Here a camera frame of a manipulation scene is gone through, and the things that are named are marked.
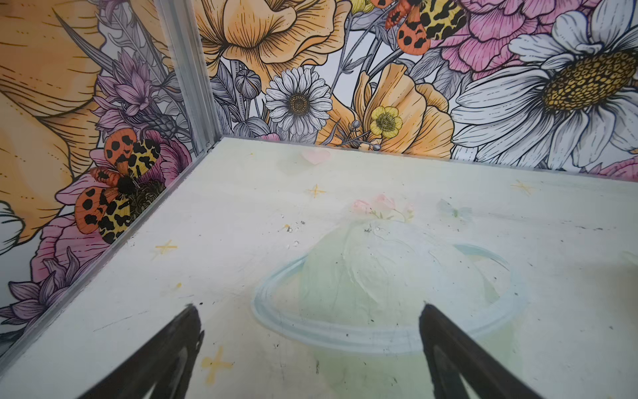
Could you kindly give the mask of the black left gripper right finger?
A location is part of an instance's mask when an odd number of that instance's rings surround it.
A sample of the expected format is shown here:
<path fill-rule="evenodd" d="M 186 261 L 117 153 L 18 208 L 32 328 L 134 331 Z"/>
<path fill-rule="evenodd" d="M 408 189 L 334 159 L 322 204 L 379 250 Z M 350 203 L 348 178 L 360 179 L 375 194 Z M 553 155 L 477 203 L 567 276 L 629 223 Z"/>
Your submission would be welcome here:
<path fill-rule="evenodd" d="M 436 398 L 540 399 L 437 307 L 425 305 L 419 331 Z"/>

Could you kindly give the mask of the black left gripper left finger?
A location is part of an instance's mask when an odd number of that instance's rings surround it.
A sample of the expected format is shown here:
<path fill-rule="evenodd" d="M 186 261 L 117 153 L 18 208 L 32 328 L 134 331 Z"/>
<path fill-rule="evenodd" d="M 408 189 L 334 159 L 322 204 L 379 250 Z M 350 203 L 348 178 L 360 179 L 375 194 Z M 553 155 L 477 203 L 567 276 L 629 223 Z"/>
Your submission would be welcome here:
<path fill-rule="evenodd" d="M 81 397 L 184 398 L 203 341 L 199 312 L 189 304 Z"/>

